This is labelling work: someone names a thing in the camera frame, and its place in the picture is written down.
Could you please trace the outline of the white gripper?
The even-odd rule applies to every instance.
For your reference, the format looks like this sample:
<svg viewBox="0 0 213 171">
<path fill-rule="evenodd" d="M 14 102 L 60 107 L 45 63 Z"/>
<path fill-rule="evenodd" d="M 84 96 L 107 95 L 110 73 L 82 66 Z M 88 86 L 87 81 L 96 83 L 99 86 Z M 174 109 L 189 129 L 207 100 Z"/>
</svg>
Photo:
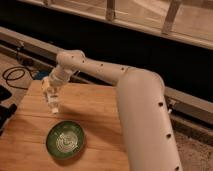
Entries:
<svg viewBox="0 0 213 171">
<path fill-rule="evenodd" d="M 64 69 L 61 66 L 56 66 L 49 74 L 49 76 L 48 76 L 49 79 L 44 78 L 42 80 L 43 93 L 47 93 L 51 86 L 51 87 L 53 87 L 52 97 L 58 98 L 59 97 L 59 87 L 62 87 L 63 85 L 68 83 L 71 75 L 72 75 L 71 70 Z"/>
</svg>

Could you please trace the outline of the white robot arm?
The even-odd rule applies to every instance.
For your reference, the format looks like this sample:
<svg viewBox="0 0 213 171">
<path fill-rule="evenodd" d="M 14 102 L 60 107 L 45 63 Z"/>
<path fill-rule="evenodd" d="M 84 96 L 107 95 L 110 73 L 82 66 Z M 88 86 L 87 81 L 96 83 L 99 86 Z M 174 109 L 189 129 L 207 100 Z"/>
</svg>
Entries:
<svg viewBox="0 0 213 171">
<path fill-rule="evenodd" d="M 58 94 L 76 71 L 116 87 L 116 102 L 130 171 L 183 171 L 159 74 L 137 67 L 89 59 L 80 50 L 62 50 L 42 79 L 51 112 Z"/>
</svg>

